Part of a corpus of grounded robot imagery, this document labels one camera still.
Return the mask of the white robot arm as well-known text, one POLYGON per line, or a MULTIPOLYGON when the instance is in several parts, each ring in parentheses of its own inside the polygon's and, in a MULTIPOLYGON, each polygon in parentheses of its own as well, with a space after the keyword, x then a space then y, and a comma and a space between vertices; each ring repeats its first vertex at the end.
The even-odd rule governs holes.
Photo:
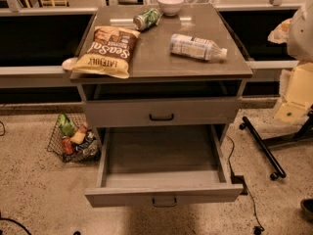
POLYGON ((287 44, 288 55, 298 64, 280 75, 280 99, 275 119, 295 123, 313 105, 313 0, 307 0, 292 16, 268 35, 272 43, 287 44))

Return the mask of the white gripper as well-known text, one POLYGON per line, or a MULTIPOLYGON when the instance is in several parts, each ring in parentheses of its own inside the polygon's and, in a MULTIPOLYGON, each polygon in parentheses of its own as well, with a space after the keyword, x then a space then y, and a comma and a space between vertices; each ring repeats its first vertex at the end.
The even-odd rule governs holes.
MULTIPOLYGON (((282 21, 270 32, 268 40, 276 44, 286 43, 290 24, 290 19, 282 21)), ((284 103, 275 106, 275 119, 294 124, 305 116, 313 105, 313 63, 301 63, 292 70, 283 70, 280 95, 284 103)))

